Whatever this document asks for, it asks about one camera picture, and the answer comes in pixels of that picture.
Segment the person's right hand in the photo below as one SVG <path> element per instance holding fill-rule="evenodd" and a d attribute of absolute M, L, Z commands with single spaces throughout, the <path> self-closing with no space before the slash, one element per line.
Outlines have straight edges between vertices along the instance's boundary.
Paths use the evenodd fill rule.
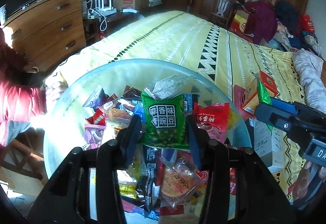
<path fill-rule="evenodd" d="M 301 169 L 292 192 L 294 200 L 302 199 L 307 194 L 310 181 L 309 169 L 312 165 L 313 163 L 311 161 L 306 160 L 304 167 Z"/>

